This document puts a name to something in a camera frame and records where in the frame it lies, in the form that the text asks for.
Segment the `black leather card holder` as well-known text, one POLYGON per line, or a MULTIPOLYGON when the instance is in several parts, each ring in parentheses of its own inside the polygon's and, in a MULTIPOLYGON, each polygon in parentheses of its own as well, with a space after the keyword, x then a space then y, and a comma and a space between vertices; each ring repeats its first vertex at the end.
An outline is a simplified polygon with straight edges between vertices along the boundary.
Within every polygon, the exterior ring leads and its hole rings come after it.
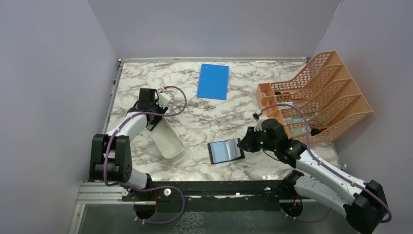
POLYGON ((245 159, 244 151, 237 146, 240 141, 240 138, 233 138, 208 143, 210 163, 213 165, 245 159))

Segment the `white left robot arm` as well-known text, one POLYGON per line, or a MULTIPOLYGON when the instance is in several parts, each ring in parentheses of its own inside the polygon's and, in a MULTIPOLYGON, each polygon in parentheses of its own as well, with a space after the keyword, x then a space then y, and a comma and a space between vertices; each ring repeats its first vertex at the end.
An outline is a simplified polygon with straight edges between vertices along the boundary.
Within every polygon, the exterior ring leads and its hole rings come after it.
POLYGON ((150 175, 132 166, 131 142, 142 130, 152 131, 167 110, 165 104, 159 104, 157 90, 140 89, 139 99, 128 110, 126 118, 108 133, 93 137, 90 179, 105 181, 111 186, 124 184, 135 188, 134 193, 139 199, 151 198, 150 175))

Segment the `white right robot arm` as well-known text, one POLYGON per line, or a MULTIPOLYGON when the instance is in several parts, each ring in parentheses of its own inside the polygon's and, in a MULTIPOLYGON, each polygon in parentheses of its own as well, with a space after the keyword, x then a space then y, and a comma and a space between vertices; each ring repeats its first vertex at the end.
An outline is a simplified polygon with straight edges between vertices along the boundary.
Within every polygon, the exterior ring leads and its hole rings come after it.
POLYGON ((282 180, 281 192, 286 198, 313 199, 341 214, 361 234, 373 233, 392 218, 381 184, 365 182, 334 167, 304 143, 289 138, 276 119, 248 127, 238 147, 250 153, 273 152, 294 169, 282 180))

